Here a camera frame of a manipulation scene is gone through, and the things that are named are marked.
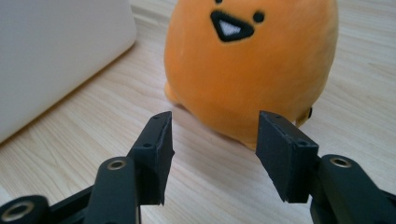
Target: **plush toy mouth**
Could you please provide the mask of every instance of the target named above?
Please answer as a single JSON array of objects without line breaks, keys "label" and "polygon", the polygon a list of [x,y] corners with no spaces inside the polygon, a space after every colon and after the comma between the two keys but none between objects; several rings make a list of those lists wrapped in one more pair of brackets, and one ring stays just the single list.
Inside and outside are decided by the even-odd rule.
[{"label": "plush toy mouth", "polygon": [[241,21],[222,11],[215,10],[210,14],[213,25],[221,41],[230,42],[250,37],[254,28],[249,23]]}]

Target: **wood grain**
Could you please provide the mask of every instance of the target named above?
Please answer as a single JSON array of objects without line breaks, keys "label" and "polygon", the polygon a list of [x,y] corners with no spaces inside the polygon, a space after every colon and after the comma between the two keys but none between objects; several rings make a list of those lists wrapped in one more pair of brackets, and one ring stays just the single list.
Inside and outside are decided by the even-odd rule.
[{"label": "wood grain", "polygon": [[[308,204],[282,203],[260,161],[163,94],[163,47],[176,0],[131,0],[138,37],[114,63],[0,145],[0,204],[41,194],[51,204],[91,185],[125,155],[148,119],[173,112],[176,156],[165,206],[145,223],[312,223]],[[396,2],[340,0],[339,41],[326,89],[303,132],[319,155],[357,161],[396,193]]]}]

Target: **black plastic part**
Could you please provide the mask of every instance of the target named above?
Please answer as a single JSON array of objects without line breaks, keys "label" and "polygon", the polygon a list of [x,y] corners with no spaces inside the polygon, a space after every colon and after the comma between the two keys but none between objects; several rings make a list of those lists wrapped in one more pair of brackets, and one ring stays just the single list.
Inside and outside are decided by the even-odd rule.
[{"label": "black plastic part", "polygon": [[396,223],[389,197],[353,160],[323,156],[318,176],[339,223]]},{"label": "black plastic part", "polygon": [[152,117],[132,146],[139,204],[164,204],[172,158],[172,113]]},{"label": "black plastic part", "polygon": [[49,223],[49,210],[49,203],[43,196],[20,197],[0,207],[0,223],[46,224]]},{"label": "black plastic part", "polygon": [[307,202],[318,144],[282,116],[261,111],[256,155],[283,201]]},{"label": "black plastic part", "polygon": [[88,187],[51,206],[50,223],[82,223],[91,191]]},{"label": "black plastic part", "polygon": [[116,157],[102,163],[84,223],[140,223],[137,207],[134,161],[128,157]]}]

